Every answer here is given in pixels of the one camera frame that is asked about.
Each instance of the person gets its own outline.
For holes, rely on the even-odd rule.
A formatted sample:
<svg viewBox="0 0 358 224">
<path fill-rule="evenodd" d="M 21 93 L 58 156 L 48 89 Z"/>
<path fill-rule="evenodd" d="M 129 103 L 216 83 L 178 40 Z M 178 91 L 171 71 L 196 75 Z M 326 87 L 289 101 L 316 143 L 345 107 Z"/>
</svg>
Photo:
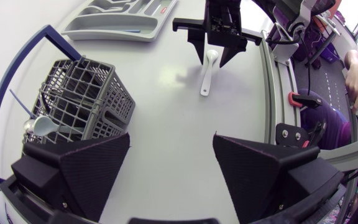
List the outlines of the person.
<svg viewBox="0 0 358 224">
<path fill-rule="evenodd" d="M 347 74 L 345 86 L 349 99 L 354 102 L 352 112 L 358 109 L 358 52 L 356 50 L 349 51 L 345 56 L 345 67 Z M 298 91 L 301 95 L 307 95 L 308 90 L 302 89 Z M 315 92 L 310 91 L 310 95 L 317 96 Z M 307 108 L 301 112 L 301 127 L 309 130 L 315 126 L 318 121 L 326 120 L 327 129 L 321 138 L 318 146 L 320 149 L 335 149 L 349 144 L 351 141 L 351 124 L 346 121 L 343 115 L 331 108 L 329 103 L 323 100 L 323 105 L 316 109 Z"/>
</svg>

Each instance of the purple shirt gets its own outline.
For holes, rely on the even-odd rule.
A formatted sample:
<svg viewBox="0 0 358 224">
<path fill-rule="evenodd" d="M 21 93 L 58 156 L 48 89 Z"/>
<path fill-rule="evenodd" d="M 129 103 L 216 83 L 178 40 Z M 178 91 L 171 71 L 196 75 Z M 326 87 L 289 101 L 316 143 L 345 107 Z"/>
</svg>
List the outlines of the purple shirt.
<svg viewBox="0 0 358 224">
<path fill-rule="evenodd" d="M 307 95 L 308 90 L 298 90 L 301 95 Z M 310 91 L 310 95 L 319 97 L 316 93 Z M 351 124 L 344 121 L 338 111 L 334 111 L 330 104 L 323 99 L 323 105 L 315 110 L 307 108 L 301 112 L 301 127 L 309 130 L 313 128 L 318 121 L 326 120 L 327 129 L 321 138 L 318 146 L 320 149 L 336 149 L 345 146 L 351 142 Z"/>
</svg>

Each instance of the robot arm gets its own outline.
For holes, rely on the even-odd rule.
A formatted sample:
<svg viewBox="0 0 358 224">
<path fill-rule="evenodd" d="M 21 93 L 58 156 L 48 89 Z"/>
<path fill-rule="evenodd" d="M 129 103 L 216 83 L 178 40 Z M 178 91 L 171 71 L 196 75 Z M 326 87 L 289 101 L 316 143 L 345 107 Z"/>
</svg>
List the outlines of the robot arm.
<svg viewBox="0 0 358 224">
<path fill-rule="evenodd" d="M 285 44 L 300 40 L 309 26 L 314 13 L 331 7 L 335 0 L 253 0 L 275 23 L 270 32 L 271 48 L 278 61 L 288 60 L 297 50 L 298 44 Z M 241 0 L 206 0 L 203 20 L 173 20 L 173 30 L 188 29 L 188 41 L 197 51 L 201 63 L 204 60 L 205 33 L 208 44 L 224 47 L 220 67 L 237 53 L 245 52 L 248 40 L 259 45 L 259 33 L 241 28 Z"/>
</svg>

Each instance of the plastic spoon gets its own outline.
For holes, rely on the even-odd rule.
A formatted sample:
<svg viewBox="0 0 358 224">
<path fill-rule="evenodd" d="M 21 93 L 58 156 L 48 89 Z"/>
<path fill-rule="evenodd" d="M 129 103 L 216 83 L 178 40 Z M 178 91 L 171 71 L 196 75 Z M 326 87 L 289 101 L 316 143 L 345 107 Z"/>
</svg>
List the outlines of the plastic spoon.
<svg viewBox="0 0 358 224">
<path fill-rule="evenodd" d="M 24 129 L 29 134 L 36 136 L 45 136 L 49 133 L 59 131 L 61 133 L 70 133 L 72 131 L 76 134 L 81 134 L 84 128 L 70 128 L 67 126 L 59 126 L 55 124 L 47 116 L 39 116 L 37 119 L 30 119 L 24 123 Z"/>
<path fill-rule="evenodd" d="M 208 68 L 205 72 L 204 81 L 201 86 L 201 95 L 208 96 L 209 89 L 211 88 L 211 78 L 212 78 L 212 65 L 218 58 L 219 54 L 216 50 L 209 50 L 206 53 L 206 57 L 208 58 Z"/>
</svg>

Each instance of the floor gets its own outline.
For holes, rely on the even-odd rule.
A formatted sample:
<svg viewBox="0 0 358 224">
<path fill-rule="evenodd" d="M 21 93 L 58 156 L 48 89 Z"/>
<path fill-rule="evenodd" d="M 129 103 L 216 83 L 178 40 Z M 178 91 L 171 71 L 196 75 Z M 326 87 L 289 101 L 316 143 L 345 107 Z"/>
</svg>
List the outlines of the floor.
<svg viewBox="0 0 358 224">
<path fill-rule="evenodd" d="M 310 72 L 310 90 L 319 94 L 331 106 L 339 110 L 344 117 L 349 120 L 349 110 L 345 98 L 345 79 L 342 74 L 344 68 L 341 61 L 328 63 L 320 58 L 321 68 Z M 306 60 L 303 62 L 295 61 L 295 79 L 298 89 L 308 88 L 308 69 L 305 67 Z"/>
</svg>

